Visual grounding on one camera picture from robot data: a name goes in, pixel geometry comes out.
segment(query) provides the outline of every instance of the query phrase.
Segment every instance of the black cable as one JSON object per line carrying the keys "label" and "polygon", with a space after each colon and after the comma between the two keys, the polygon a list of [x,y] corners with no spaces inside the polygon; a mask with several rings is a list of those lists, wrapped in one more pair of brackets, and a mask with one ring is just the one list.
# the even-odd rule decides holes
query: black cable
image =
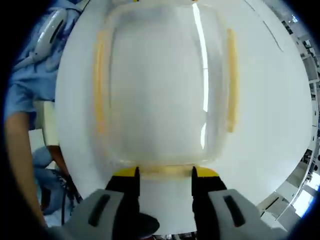
{"label": "black cable", "polygon": [[77,188],[76,188],[71,176],[69,175],[65,179],[66,179],[66,184],[69,188],[70,194],[75,198],[76,202],[79,204],[81,202],[82,198],[78,194]]}
{"label": "black cable", "polygon": [[65,205],[66,205],[66,196],[67,196],[67,182],[64,185],[62,206],[61,206],[61,225],[65,224]]}

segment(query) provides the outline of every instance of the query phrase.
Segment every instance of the blue shirt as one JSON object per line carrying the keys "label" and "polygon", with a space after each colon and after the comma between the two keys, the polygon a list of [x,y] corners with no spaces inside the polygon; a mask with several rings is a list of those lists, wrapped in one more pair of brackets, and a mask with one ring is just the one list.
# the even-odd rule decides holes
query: blue shirt
{"label": "blue shirt", "polygon": [[60,59],[67,38],[80,16],[80,10],[77,6],[67,0],[55,0],[31,30],[16,60],[16,63],[20,62],[34,50],[39,38],[40,28],[57,7],[67,9],[66,25],[57,36],[50,56],[43,61],[28,65],[11,74],[5,98],[4,120],[14,113],[26,112],[30,114],[30,125],[33,126],[36,118],[36,110],[33,105],[34,100],[55,100],[56,79]]}

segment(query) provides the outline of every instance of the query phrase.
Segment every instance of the plastic lid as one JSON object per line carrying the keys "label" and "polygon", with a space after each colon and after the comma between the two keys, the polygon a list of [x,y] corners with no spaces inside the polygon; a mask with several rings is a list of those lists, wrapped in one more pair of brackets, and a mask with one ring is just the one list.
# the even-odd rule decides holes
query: plastic lid
{"label": "plastic lid", "polygon": [[107,161],[143,166],[214,160],[228,125],[227,29],[198,3],[120,5],[98,37],[98,140]]}

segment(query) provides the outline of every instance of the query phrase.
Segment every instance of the person's arm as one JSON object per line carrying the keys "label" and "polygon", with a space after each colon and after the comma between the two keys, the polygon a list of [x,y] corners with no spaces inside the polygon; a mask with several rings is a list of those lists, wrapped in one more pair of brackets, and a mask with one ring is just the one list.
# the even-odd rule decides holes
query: person's arm
{"label": "person's arm", "polygon": [[59,146],[46,146],[49,150],[52,160],[55,161],[59,169],[65,176],[69,176],[69,171],[67,169],[64,157],[62,156],[62,152]]}
{"label": "person's arm", "polygon": [[45,226],[46,222],[37,198],[29,125],[30,119],[26,112],[17,112],[9,116],[4,122],[6,148],[15,180],[31,210]]}

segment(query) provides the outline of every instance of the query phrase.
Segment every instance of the white wall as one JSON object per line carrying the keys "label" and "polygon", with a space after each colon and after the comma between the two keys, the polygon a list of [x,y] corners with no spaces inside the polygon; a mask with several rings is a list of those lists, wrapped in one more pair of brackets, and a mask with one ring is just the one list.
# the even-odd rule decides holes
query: white wall
{"label": "white wall", "polygon": [[29,140],[32,153],[38,148],[43,147],[45,145],[45,142],[42,129],[29,131]]}

